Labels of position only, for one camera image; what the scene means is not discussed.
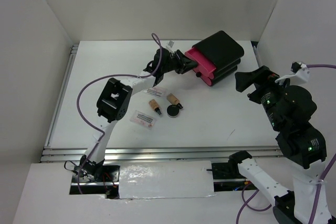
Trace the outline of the clear eyelash box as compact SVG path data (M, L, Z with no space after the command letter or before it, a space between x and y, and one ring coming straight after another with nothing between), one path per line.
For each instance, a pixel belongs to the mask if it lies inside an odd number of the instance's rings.
M145 89L143 92L148 95L160 98L166 95L167 89L160 88L160 87L152 87L152 88Z
M146 129L152 129L156 123L155 118L140 111L135 111L134 114L131 116L130 121Z

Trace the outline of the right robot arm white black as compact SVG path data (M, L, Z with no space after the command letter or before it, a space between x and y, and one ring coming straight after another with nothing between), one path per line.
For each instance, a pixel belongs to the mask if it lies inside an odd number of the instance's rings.
M262 66L252 72L235 74L236 90L254 86L250 101L262 105L283 156L291 162L293 190L275 181L247 151L230 156L228 171L244 176L269 201L278 223L335 223L326 193L325 178L335 163L327 162L325 138L310 124L317 105L303 87L310 66L294 62L291 74L279 76Z

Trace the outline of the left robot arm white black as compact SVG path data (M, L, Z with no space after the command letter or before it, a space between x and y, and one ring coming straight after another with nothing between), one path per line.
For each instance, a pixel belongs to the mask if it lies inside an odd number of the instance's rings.
M97 133L93 135L93 144L80 159L77 170L77 179L86 176L90 181L98 181L103 175L103 163L105 151L111 133L116 124L125 116L131 100L131 96L158 85L165 73L176 72L184 74L198 66L194 60L186 57L180 50L170 52L167 49L158 49L152 61L139 75L122 74L122 80L118 74L112 74L91 81L79 93L76 101L77 110L82 119ZM79 102L80 97L90 85L107 79L96 103L99 125L90 123L83 115Z

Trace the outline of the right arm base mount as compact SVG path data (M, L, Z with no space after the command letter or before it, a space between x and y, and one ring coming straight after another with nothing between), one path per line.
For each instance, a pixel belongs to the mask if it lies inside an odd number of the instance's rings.
M238 174L229 163L212 163L207 169L213 176L214 192L241 191L250 183L244 176Z

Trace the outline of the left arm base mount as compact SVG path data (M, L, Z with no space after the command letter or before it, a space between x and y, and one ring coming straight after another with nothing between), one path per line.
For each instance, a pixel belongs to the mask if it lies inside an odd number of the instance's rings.
M73 161L65 161L64 169L72 173L70 195L103 195L107 199L119 199L120 166L104 165L96 175L80 171L79 165Z

